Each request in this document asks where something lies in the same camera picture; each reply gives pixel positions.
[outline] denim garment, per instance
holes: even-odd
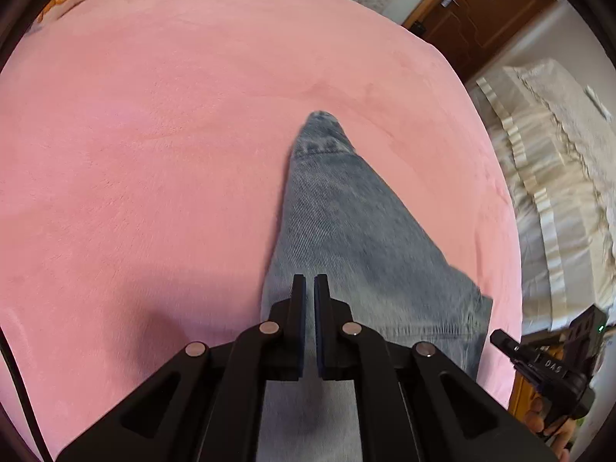
[[[261,319],[306,276],[304,378],[267,382],[258,462],[362,460],[352,382],[316,375],[313,278],[386,340],[433,342],[473,379],[492,301],[445,257],[387,184],[355,153],[338,121],[313,112],[291,154],[280,233]]]

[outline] pink blanket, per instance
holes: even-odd
[[[350,0],[86,0],[0,75],[0,325],[53,455],[258,319],[293,140],[328,110],[519,337],[516,223],[432,46]],[[488,344],[479,383],[507,403]],[[0,402],[32,445],[10,378]]]

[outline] black cable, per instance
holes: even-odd
[[[47,449],[45,440],[42,437],[38,422],[36,422],[35,412],[32,410],[32,404],[30,404],[30,398],[28,398],[26,384],[23,383],[22,374],[19,373],[17,362],[15,361],[13,352],[8,346],[8,341],[2,332],[2,328],[0,328],[0,352],[2,352],[2,356],[4,357],[4,361],[8,367],[10,376],[13,379],[13,384],[15,385],[15,390],[17,391],[17,397],[19,398],[19,402],[22,404],[23,415],[26,417],[26,422],[28,423],[28,427],[32,433],[32,438],[36,443],[36,448],[38,448],[43,462],[54,462],[54,459],[51,458],[51,454]]]

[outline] blue denim fabric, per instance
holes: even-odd
[[[316,375],[313,278],[387,340],[433,342],[475,378],[492,301],[445,257],[337,120],[313,112],[295,143],[261,317],[307,278],[306,356],[299,383],[268,382],[259,462],[362,459],[352,382]]]

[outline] denim sleeve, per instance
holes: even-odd
[[[449,266],[395,193],[355,152],[338,121],[313,112],[293,152],[261,317],[307,278],[306,356],[299,383],[268,382],[259,462],[362,459],[352,382],[316,375],[312,279],[385,339],[433,342],[473,379],[492,301]]]

